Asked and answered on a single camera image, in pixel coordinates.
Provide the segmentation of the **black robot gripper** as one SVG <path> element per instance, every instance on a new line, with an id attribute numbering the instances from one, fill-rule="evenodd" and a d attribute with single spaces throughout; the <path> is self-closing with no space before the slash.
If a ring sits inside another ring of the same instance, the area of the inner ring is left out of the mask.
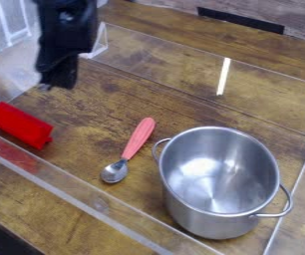
<path id="1" fill-rule="evenodd" d="M 98 38 L 98 0 L 34 0 L 42 35 L 36 69 L 44 90 L 71 90 L 78 83 L 79 57 Z"/>

